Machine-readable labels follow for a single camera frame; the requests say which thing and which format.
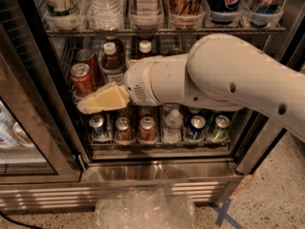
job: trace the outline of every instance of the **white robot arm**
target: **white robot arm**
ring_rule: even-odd
[[[188,54],[136,61],[125,73],[124,85],[138,105],[174,102],[219,111],[247,107],[305,141],[305,75],[228,34],[205,36]]]

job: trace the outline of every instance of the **plastic bag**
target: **plastic bag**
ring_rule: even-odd
[[[126,198],[100,199],[94,229],[192,229],[194,207],[187,195],[130,190]]]

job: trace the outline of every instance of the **blue x mark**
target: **blue x mark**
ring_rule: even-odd
[[[228,221],[231,226],[233,226],[235,229],[241,229],[241,225],[235,221],[232,217],[230,217],[227,212],[230,206],[231,200],[228,199],[227,201],[224,202],[223,206],[220,208],[218,205],[216,205],[215,203],[208,203],[210,205],[210,207],[212,207],[218,214],[217,220],[215,222],[215,224],[217,226],[221,226],[223,221],[226,220]]]

